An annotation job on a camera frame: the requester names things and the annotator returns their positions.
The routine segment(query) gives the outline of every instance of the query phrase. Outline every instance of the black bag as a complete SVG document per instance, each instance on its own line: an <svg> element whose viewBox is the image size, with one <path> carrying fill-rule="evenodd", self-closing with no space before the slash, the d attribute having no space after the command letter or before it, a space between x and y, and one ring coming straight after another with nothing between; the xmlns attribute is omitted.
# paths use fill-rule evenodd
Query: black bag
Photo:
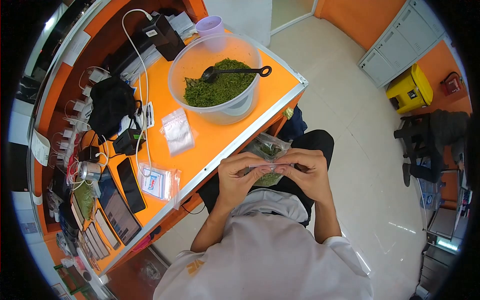
<svg viewBox="0 0 480 300"><path fill-rule="evenodd" d="M121 119L127 115L140 129L134 115L136 102L140 102L140 108L142 103L133 98L133 89L120 78L110 77L100 81L92 87L90 96L93 108L88 124L98 137L103 135L109 139L117 134Z"/></svg>

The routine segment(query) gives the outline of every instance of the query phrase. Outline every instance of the black cloth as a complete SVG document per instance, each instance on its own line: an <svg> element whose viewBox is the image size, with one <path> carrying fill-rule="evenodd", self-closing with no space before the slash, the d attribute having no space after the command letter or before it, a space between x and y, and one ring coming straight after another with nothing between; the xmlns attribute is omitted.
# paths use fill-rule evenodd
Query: black cloth
<svg viewBox="0 0 480 300"><path fill-rule="evenodd" d="M435 138L435 146L440 153L444 147L452 145L452 156L458 163L464 151L464 136L470 116L464 111L449 112L437 109L430 114L430 129Z"/></svg>
<svg viewBox="0 0 480 300"><path fill-rule="evenodd" d="M138 100L133 98L133 89L118 77L109 77L95 84L90 96L93 110L88 124L99 137L103 135L109 139L115 135L123 117L135 118Z"/></svg>
<svg viewBox="0 0 480 300"><path fill-rule="evenodd" d="M282 129L278 133L277 138L282 141L289 142L296 137L301 136L307 130L307 123L302 118L301 110L298 106L293 109L293 115L290 120L287 120Z"/></svg>
<svg viewBox="0 0 480 300"><path fill-rule="evenodd" d="M327 160L327 169L330 167L330 161L332 160L333 146L334 140L332 136L325 130L313 130L307 132L294 139L291 145L292 148L321 150ZM260 188L262 187L253 186L250 191ZM273 191L287 192L296 195L307 210L308 214L308 220L302 222L301 224L305 227L308 225L312 216L313 200L307 197L295 182L293 182L290 178L284 176L276 185L269 187L269 189ZM215 206L218 194L220 193L218 174L215 174L209 181L207 181L198 190L198 193L203 199L208 213L211 213L213 207Z"/></svg>

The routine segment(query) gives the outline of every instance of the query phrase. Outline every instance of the black stool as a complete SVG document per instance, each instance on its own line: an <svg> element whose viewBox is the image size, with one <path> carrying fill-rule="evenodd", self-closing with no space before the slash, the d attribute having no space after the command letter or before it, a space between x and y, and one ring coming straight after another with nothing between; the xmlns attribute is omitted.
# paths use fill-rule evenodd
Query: black stool
<svg viewBox="0 0 480 300"><path fill-rule="evenodd" d="M403 157L410 157L410 161L414 163L417 158L429 156L430 150L427 146L429 145L429 139L433 138L430 132L430 113L402 117L401 119L405 123L401 129L394 131L393 136L396 139L403 139L405 143L407 153L403 154Z"/></svg>

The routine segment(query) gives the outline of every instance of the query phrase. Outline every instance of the black pants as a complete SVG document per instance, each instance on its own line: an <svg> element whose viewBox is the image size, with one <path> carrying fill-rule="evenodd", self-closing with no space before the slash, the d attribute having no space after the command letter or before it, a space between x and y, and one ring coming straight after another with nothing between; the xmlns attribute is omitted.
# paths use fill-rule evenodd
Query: black pants
<svg viewBox="0 0 480 300"><path fill-rule="evenodd" d="M321 150L327 160L327 169L330 167L330 161L332 160L334 140L332 136L325 130L314 130L307 132L295 140L293 140L292 148L301 148L308 150ZM262 187L253 186L250 191L259 189ZM287 192L296 195L308 213L308 220L301 224L307 226L310 217L312 215L313 200L305 195L305 193L293 182L290 178L284 176L280 181L269 189L278 192ZM216 199L219 194L219 180L218 174L215 174L209 181L207 181L199 190L201 198L203 199L205 206L210 213L215 206Z"/></svg>
<svg viewBox="0 0 480 300"><path fill-rule="evenodd" d="M413 175L413 177L437 183L442 175L442 169L444 168L444 157L438 152L434 139L431 138L429 140L431 142L427 147L430 154L430 168L419 166L415 159L410 159L410 174Z"/></svg>

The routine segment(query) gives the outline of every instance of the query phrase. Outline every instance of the black shoes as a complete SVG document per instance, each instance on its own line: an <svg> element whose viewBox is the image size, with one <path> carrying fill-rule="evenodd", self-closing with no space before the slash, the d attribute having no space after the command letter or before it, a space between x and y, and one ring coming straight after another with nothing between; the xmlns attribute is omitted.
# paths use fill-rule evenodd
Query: black shoes
<svg viewBox="0 0 480 300"><path fill-rule="evenodd" d="M403 164L402 169L403 169L403 183L405 184L405 186L409 187L410 186L410 164Z"/></svg>

